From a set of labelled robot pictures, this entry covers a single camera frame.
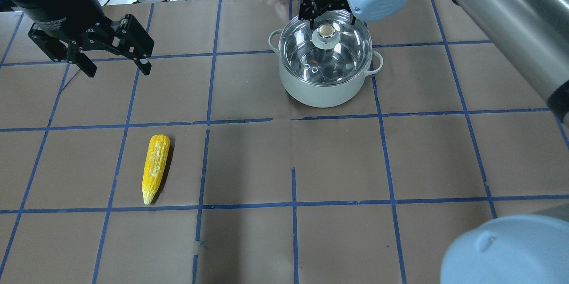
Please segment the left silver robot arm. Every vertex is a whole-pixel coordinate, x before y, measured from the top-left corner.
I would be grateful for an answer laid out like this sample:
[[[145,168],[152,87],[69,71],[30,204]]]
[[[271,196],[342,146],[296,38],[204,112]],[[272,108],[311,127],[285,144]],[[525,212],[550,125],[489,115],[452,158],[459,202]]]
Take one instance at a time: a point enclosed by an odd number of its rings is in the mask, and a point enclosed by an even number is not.
[[[55,62],[76,65],[88,77],[97,66],[88,51],[107,51],[134,61],[145,76],[154,41],[138,19],[109,19],[98,0],[12,0],[33,21],[28,37]]]

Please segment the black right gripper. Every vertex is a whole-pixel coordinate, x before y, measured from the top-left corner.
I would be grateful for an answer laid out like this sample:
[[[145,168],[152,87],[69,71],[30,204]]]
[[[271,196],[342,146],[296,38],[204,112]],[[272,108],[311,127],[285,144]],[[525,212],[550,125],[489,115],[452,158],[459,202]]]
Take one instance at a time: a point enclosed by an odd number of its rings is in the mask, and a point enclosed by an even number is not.
[[[299,20],[315,20],[329,11],[344,10],[349,12],[350,19],[356,20],[347,0],[298,0]]]

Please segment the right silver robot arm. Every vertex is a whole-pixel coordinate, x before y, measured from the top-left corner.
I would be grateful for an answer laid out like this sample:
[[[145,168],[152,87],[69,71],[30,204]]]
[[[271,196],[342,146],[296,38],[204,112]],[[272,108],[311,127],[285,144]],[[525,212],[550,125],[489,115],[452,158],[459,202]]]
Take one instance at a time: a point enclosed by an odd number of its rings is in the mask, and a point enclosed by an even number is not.
[[[380,21],[408,0],[299,0],[314,21],[344,9],[353,21]],[[568,0],[451,0],[461,7],[568,124]],[[445,252],[442,284],[566,284],[568,205],[493,219],[459,236]]]

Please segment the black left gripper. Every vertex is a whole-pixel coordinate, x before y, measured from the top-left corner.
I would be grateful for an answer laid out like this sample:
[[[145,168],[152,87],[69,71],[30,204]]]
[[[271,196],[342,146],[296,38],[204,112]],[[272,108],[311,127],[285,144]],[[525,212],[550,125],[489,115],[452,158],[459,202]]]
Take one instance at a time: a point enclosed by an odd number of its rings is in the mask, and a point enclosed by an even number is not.
[[[132,14],[112,21],[101,8],[79,9],[67,7],[55,9],[31,8],[28,16],[34,22],[28,37],[51,60],[68,60],[68,46],[77,51],[76,65],[89,78],[97,72],[97,66],[84,51],[108,51],[136,62],[144,76],[150,75],[149,57],[154,40]]]

